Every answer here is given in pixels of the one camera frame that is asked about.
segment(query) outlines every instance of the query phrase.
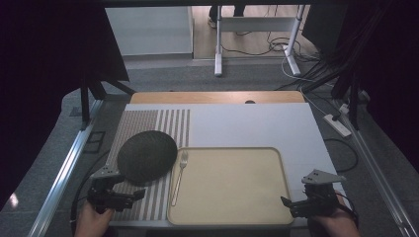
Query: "table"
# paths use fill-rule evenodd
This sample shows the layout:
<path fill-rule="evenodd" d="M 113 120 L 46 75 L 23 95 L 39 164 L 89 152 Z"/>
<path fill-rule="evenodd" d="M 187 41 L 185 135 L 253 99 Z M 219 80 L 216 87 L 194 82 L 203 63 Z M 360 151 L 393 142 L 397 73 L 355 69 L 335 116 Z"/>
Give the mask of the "table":
<path fill-rule="evenodd" d="M 124 142 L 147 129 L 170 134 L 179 147 L 277 148 L 282 153 L 293 201 L 306 199 L 300 180 L 313 169 L 335 173 L 309 104 L 300 92 L 135 93 L 123 113 L 107 160 L 111 169 L 117 168 L 118 151 Z M 170 174 L 147 187 L 150 194 L 132 209 L 116 213 L 111 225 L 182 228 L 167 220 L 169 182 Z M 117 193 L 135 189 L 129 183 L 115 186 Z M 335 184 L 335 189 L 344 193 L 340 184 Z M 297 218 L 291 225 L 303 226 L 304 218 Z"/>

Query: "tray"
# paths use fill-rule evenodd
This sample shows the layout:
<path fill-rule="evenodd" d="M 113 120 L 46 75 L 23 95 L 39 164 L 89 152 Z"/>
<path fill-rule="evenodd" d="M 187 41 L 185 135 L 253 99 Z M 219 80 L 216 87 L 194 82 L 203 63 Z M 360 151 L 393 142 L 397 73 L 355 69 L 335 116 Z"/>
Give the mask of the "tray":
<path fill-rule="evenodd" d="M 178 199 L 171 205 L 188 151 Z M 175 225 L 288 225 L 290 198 L 280 153 L 272 147 L 181 148 L 173 166 L 167 216 Z"/>

